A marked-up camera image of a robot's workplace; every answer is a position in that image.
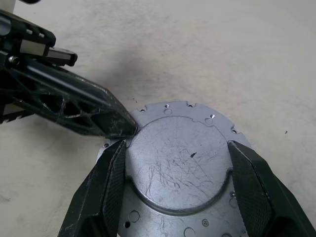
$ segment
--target screw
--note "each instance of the screw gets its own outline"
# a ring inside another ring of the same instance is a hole
[[[202,224],[203,224],[205,227],[208,227],[209,221],[206,220],[206,219],[203,219],[203,220],[202,220]]]
[[[103,145],[104,148],[108,148],[111,145],[111,140],[110,139],[105,139],[105,143]]]
[[[29,29],[26,29],[26,33],[32,35],[33,34],[33,31],[29,30]]]
[[[9,63],[18,65],[19,64],[19,58],[16,56],[10,56],[8,59]]]
[[[236,197],[236,193],[234,191],[231,191],[229,194],[231,195],[232,198]]]

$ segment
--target black mechanical part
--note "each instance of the black mechanical part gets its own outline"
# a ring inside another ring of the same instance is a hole
[[[0,11],[0,96],[83,135],[129,137],[134,119],[107,89],[65,69],[77,55],[52,48],[55,36]]]
[[[137,130],[111,92],[60,67],[24,57],[0,77],[2,96],[77,133],[127,137]]]
[[[46,56],[55,43],[52,32],[0,9],[1,51]]]
[[[104,151],[76,191],[58,237],[116,237],[123,199],[126,142]]]
[[[228,142],[236,199],[250,237],[314,237],[294,195],[254,150]]]
[[[0,97],[0,124],[21,119],[33,113],[23,110]]]

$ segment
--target scratched metal surface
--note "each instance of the scratched metal surface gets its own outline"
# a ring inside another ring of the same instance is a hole
[[[140,131],[126,152],[119,235],[241,236],[227,141],[250,146],[245,136],[217,111],[186,101],[150,104],[131,114]]]

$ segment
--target circular metal plate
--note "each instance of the circular metal plate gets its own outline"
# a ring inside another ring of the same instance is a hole
[[[240,236],[245,228],[230,195],[227,141],[250,147],[245,136],[217,111],[186,101],[151,104],[131,114],[139,131],[126,152],[119,235]]]

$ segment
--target black plastic arm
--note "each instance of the black plastic arm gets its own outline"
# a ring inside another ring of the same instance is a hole
[[[116,237],[123,199],[126,142],[99,158],[76,191],[58,237]]]
[[[79,134],[136,133],[136,122],[109,90],[60,67],[21,57],[0,78],[1,97]]]
[[[254,150],[228,142],[236,199],[249,237],[315,237],[300,204]]]

